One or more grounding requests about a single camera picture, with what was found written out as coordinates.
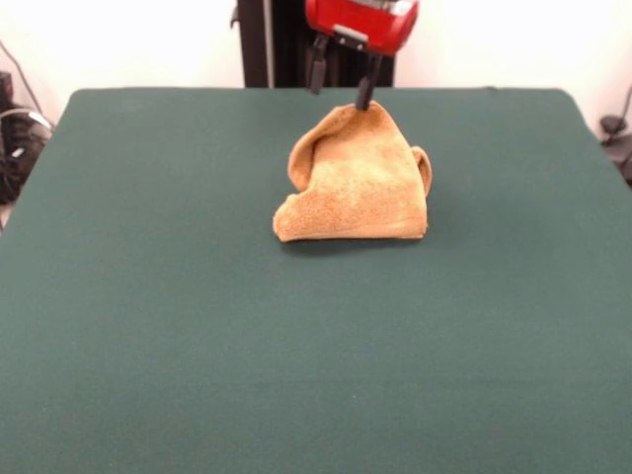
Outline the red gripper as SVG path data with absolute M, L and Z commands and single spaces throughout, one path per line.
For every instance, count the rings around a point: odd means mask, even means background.
M 307 0 L 306 20 L 318 33 L 312 49 L 310 93 L 319 94 L 324 86 L 329 38 L 341 40 L 348 47 L 372 52 L 355 101 L 357 110 L 368 110 L 381 55 L 395 55 L 403 47 L 417 22 L 419 9 L 419 1 Z

